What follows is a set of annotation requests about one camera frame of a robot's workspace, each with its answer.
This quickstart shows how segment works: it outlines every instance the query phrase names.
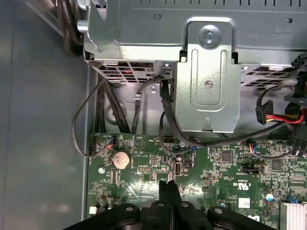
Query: red wire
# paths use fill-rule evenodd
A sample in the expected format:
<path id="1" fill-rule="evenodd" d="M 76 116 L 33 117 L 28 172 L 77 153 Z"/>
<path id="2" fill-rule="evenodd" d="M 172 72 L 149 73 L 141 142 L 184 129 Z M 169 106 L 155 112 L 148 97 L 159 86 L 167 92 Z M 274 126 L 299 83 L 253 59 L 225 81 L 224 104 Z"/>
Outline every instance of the red wire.
<path id="1" fill-rule="evenodd" d="M 302 115 L 301 117 L 296 120 L 296 121 L 290 121 L 286 118 L 283 118 L 283 117 L 279 117 L 279 116 L 273 116 L 273 115 L 266 115 L 265 116 L 266 118 L 269 118 L 269 119 L 276 119 L 276 120 L 280 120 L 280 121 L 285 121 L 289 124 L 298 124 L 298 123 L 301 123 L 303 120 L 304 120 L 304 110 L 302 110 Z"/>

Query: cable connector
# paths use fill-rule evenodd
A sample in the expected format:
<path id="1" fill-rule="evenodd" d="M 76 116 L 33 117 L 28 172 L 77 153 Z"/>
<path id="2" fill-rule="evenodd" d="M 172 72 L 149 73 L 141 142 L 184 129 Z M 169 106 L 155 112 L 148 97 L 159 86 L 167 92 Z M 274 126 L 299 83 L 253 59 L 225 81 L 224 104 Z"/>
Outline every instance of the cable connector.
<path id="1" fill-rule="evenodd" d="M 266 114 L 274 114 L 272 100 L 268 100 L 261 107 L 256 108 L 257 121 L 262 125 L 265 125 L 267 123 L 266 117 L 265 117 Z"/>

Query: motherboard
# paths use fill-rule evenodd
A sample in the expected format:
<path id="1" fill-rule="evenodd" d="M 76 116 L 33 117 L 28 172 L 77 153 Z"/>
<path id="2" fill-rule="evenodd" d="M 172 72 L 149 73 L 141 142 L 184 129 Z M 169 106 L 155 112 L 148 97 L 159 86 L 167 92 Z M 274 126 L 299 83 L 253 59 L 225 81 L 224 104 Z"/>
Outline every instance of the motherboard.
<path id="1" fill-rule="evenodd" d="M 95 133 L 89 149 L 99 150 L 115 138 L 103 154 L 89 159 L 87 217 L 121 203 L 139 207 L 158 200 L 160 180 L 175 180 L 182 200 L 202 210 L 223 206 L 279 229 L 280 203 L 307 201 L 307 160 L 295 156 L 264 161 L 246 143 L 217 148 L 191 148 L 183 155 L 165 153 L 158 136 Z M 255 152 L 279 156 L 285 141 L 252 140 Z M 164 137 L 171 150 L 186 148 L 174 137 Z"/>

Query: black cable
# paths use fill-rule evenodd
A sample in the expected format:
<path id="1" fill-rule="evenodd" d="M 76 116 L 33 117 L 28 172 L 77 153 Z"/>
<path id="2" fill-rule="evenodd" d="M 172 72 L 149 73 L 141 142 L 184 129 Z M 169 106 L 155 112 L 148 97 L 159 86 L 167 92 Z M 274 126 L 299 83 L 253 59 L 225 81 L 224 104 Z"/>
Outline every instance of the black cable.
<path id="1" fill-rule="evenodd" d="M 173 154 L 173 155 L 180 155 L 180 154 L 185 154 L 189 151 L 191 151 L 191 149 L 184 149 L 184 150 L 178 150 L 178 151 L 171 151 L 169 150 L 163 143 L 163 130 L 164 130 L 164 127 L 163 127 L 163 118 L 165 116 L 165 113 L 163 112 L 161 114 L 161 117 L 160 117 L 160 123 L 159 123 L 159 142 L 160 142 L 160 145 L 161 147 L 163 148 L 163 150 L 167 153 L 170 153 L 170 154 Z"/>
<path id="2" fill-rule="evenodd" d="M 99 127 L 100 127 L 100 132 L 105 133 L 106 132 L 106 121 L 105 121 L 105 89 L 104 87 L 100 87 L 98 89 L 98 116 L 99 116 Z"/>
<path id="3" fill-rule="evenodd" d="M 261 159 L 261 160 L 276 160 L 276 159 L 281 159 L 281 158 L 284 158 L 284 157 L 286 157 L 286 156 L 289 156 L 289 155 L 291 155 L 291 153 L 289 152 L 289 153 L 284 153 L 284 154 L 282 154 L 282 155 L 280 155 L 280 156 L 274 156 L 274 157 L 266 157 L 266 156 L 261 156 L 261 155 L 258 155 L 258 154 L 253 154 L 253 156 L 255 156 L 255 157 L 257 157 L 257 158 L 259 158 L 259 159 Z"/>
<path id="4" fill-rule="evenodd" d="M 102 149 L 100 149 L 98 152 L 94 152 L 92 154 L 87 154 L 85 152 L 83 152 L 78 144 L 77 141 L 77 137 L 76 137 L 76 121 L 77 118 L 81 112 L 81 110 L 84 108 L 84 106 L 89 102 L 89 100 L 92 98 L 92 96 L 97 92 L 97 90 L 99 89 L 100 86 L 102 86 L 102 84 L 106 81 L 106 79 L 102 79 L 96 86 L 95 88 L 91 91 L 91 93 L 88 95 L 88 97 L 86 98 L 86 100 L 83 102 L 83 104 L 80 106 L 80 108 L 78 109 L 78 111 L 76 112 L 76 114 L 73 116 L 72 119 L 72 124 L 71 124 L 71 132 L 72 132 L 72 139 L 73 139 L 73 143 L 75 145 L 75 148 L 77 149 L 78 153 L 80 153 L 82 156 L 84 157 L 95 157 L 101 153 L 103 153 L 104 151 L 106 151 L 108 146 L 103 147 Z"/>
<path id="5" fill-rule="evenodd" d="M 95 133 L 105 133 L 106 132 L 106 123 L 105 123 L 105 90 L 103 86 L 100 86 L 97 90 L 96 96 L 96 113 L 95 113 Z"/>
<path id="6" fill-rule="evenodd" d="M 266 91 L 264 91 L 257 99 L 257 102 L 256 102 L 256 107 L 257 108 L 261 108 L 262 107 L 262 99 L 263 97 L 267 94 L 268 91 L 271 91 L 271 90 L 275 90 L 275 89 L 282 89 L 282 88 L 293 88 L 295 87 L 295 85 L 284 85 L 284 86 L 280 86 L 280 85 L 275 85 L 269 89 L 267 89 Z"/>
<path id="7" fill-rule="evenodd" d="M 126 116 L 118 99 L 115 94 L 111 90 L 111 84 L 108 81 L 104 82 L 104 89 L 106 91 L 106 96 L 110 101 L 111 108 L 113 110 L 114 117 L 116 119 L 117 125 L 121 131 L 121 133 L 131 133 L 130 128 L 128 126 L 128 122 L 126 120 Z"/>
<path id="8" fill-rule="evenodd" d="M 95 110 L 95 123 L 94 123 L 94 133 L 99 133 L 99 103 L 98 103 L 98 91 L 96 98 L 96 110 Z"/>
<path id="9" fill-rule="evenodd" d="M 69 0 L 59 0 L 58 7 L 60 7 L 60 12 L 62 12 L 64 23 L 69 31 L 72 40 L 78 45 L 83 45 L 81 33 L 78 31 L 78 28 L 74 21 Z"/>
<path id="10" fill-rule="evenodd" d="M 142 94 L 143 90 L 146 87 L 153 85 L 153 84 L 156 84 L 157 82 L 160 82 L 163 79 L 164 79 L 164 77 L 157 76 L 153 79 L 150 79 L 150 80 L 144 82 L 144 84 L 137 91 L 137 94 Z M 139 121 L 140 112 L 141 112 L 141 103 L 142 103 L 141 100 L 135 101 L 134 117 L 133 117 L 132 127 L 131 127 L 131 133 L 132 134 L 136 134 L 136 129 L 137 129 L 137 126 L 138 126 L 138 121 Z"/>
<path id="11" fill-rule="evenodd" d="M 246 135 L 242 135 L 236 138 L 226 138 L 226 139 L 222 139 L 222 140 L 214 140 L 214 141 L 207 141 L 207 142 L 195 142 L 195 141 L 191 141 L 190 139 L 186 138 L 185 136 L 182 135 L 182 133 L 180 132 L 177 122 L 176 122 L 176 118 L 174 115 L 174 111 L 173 111 L 173 107 L 172 107 L 172 101 L 169 95 L 169 89 L 168 89 L 168 82 L 163 80 L 162 81 L 162 88 L 161 88 L 161 97 L 162 97 L 162 103 L 163 103 L 163 108 L 164 108 L 164 112 L 167 118 L 167 121 L 171 127 L 171 129 L 173 130 L 175 137 L 177 137 L 180 141 L 185 142 L 186 144 L 190 145 L 190 146 L 196 146 L 196 147 L 201 147 L 201 148 L 208 148 L 208 147 L 218 147 L 218 146 L 222 146 L 222 145 L 228 145 L 228 144 L 232 144 L 232 143 L 236 143 L 239 141 L 244 141 L 250 138 L 259 138 L 262 137 L 266 134 L 271 133 L 272 131 L 286 125 L 285 122 L 279 122 L 271 127 L 265 128 L 263 130 L 254 132 L 254 133 L 250 133 L 250 134 L 246 134 Z"/>

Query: red and yellow wires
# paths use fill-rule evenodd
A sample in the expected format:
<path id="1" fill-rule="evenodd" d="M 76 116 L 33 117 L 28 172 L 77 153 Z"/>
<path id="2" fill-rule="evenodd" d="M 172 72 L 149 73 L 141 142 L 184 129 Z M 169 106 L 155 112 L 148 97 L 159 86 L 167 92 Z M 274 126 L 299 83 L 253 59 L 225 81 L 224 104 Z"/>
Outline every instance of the red and yellow wires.
<path id="1" fill-rule="evenodd" d="M 285 121 L 289 124 L 298 124 L 304 120 L 305 109 L 302 108 L 301 116 L 298 118 L 298 115 L 276 115 L 276 114 L 266 114 L 265 118 L 267 122 L 270 121 Z"/>

